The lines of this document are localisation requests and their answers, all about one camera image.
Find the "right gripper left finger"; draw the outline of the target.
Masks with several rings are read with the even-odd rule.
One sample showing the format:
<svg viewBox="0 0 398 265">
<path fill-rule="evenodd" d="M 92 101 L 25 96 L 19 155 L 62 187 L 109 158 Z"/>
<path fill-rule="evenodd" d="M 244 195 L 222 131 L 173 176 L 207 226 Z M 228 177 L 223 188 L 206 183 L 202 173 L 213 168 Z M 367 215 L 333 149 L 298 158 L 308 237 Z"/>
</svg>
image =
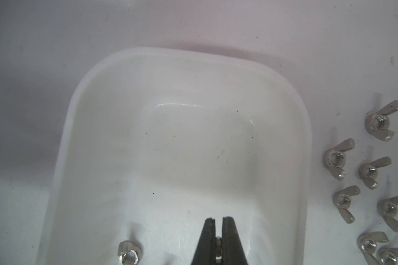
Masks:
<svg viewBox="0 0 398 265">
<path fill-rule="evenodd" d="M 192 265 L 216 265 L 216 227 L 215 220 L 205 220 Z"/>
</svg>

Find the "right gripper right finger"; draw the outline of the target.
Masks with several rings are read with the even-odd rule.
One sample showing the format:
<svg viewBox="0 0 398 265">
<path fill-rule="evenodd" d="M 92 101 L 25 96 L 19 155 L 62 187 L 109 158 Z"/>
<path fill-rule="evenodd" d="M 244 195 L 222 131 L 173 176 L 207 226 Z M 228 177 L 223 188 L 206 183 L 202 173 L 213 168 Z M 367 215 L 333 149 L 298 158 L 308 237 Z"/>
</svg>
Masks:
<svg viewBox="0 0 398 265">
<path fill-rule="evenodd" d="M 234 218 L 230 216 L 223 218 L 222 264 L 248 265 Z"/>
</svg>

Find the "white rectangular storage tray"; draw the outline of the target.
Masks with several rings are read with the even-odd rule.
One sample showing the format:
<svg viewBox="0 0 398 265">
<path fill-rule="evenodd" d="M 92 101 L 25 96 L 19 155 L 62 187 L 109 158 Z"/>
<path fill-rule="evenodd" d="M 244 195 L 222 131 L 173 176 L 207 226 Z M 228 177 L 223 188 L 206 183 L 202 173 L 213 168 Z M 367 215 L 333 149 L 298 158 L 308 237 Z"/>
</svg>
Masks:
<svg viewBox="0 0 398 265">
<path fill-rule="evenodd" d="M 36 263 L 189 265 L 202 226 L 235 219 L 251 265 L 304 261 L 311 123 L 254 61 L 138 47 L 96 64 L 70 101 Z"/>
</svg>

